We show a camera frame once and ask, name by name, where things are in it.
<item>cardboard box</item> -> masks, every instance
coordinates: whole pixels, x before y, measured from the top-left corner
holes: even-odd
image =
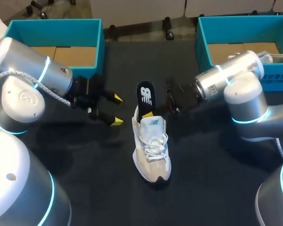
[[[196,56],[200,72],[222,64],[238,50],[283,54],[283,16],[205,16],[198,19]],[[283,91],[283,64],[265,64],[264,91]]]
[[[66,67],[93,67],[96,47],[31,47]]]
[[[247,50],[254,51],[255,53],[267,51],[272,54],[280,54],[277,45],[274,42],[208,44],[208,49],[214,65],[222,64],[229,58],[246,52]]]
[[[41,46],[41,47],[36,46],[31,48],[45,56],[49,56],[51,59],[53,59],[56,52],[56,47],[52,47],[52,46]]]
[[[73,71],[103,74],[105,40],[100,19],[13,20],[5,34]]]

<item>white sneaker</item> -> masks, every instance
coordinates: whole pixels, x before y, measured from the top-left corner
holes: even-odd
[[[283,54],[271,54],[263,51],[261,53],[258,53],[257,55],[264,65],[283,63]]]
[[[166,121],[161,116],[151,116],[138,123],[138,112],[136,107],[132,118],[135,166],[147,181],[156,184],[166,182],[171,175]]]

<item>cardboard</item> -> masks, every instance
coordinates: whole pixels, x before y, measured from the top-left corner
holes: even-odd
[[[92,67],[95,64],[96,47],[71,47],[72,67]]]
[[[267,51],[272,54],[280,54],[277,45],[274,42],[255,42],[244,43],[245,50],[251,50],[255,53]]]
[[[214,65],[219,65],[228,60],[229,56],[236,56],[245,52],[244,45],[240,44],[208,44],[208,49]]]
[[[51,59],[54,58],[55,52],[56,52],[56,47],[55,46],[37,46],[37,47],[31,47],[33,50],[45,55],[49,56]]]
[[[31,47],[66,67],[93,67],[96,47]]]
[[[214,65],[222,64],[229,58],[247,50],[254,51],[255,53],[267,51],[272,54],[280,54],[274,42],[208,44],[208,49]]]
[[[71,66],[71,48],[70,47],[57,47],[54,61],[62,64],[63,66]]]

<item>new balance logo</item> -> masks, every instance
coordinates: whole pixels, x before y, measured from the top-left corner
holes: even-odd
[[[141,87],[141,95],[142,98],[141,100],[149,105],[152,105],[152,101],[151,101],[151,92],[149,88],[144,88]]]
[[[151,122],[150,122],[150,125],[151,126],[154,126],[154,125],[157,125],[158,124],[158,120],[152,120]]]

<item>sneaker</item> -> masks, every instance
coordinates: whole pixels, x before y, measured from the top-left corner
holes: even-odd
[[[283,54],[270,54],[266,51],[257,54],[263,64],[283,63]]]
[[[133,161],[145,180],[161,184],[168,181],[171,175],[166,121],[161,116],[153,115],[155,91],[152,83],[141,82],[137,87],[137,96],[140,104],[136,107],[132,118],[136,146]],[[145,110],[147,106],[152,111],[147,112]]]

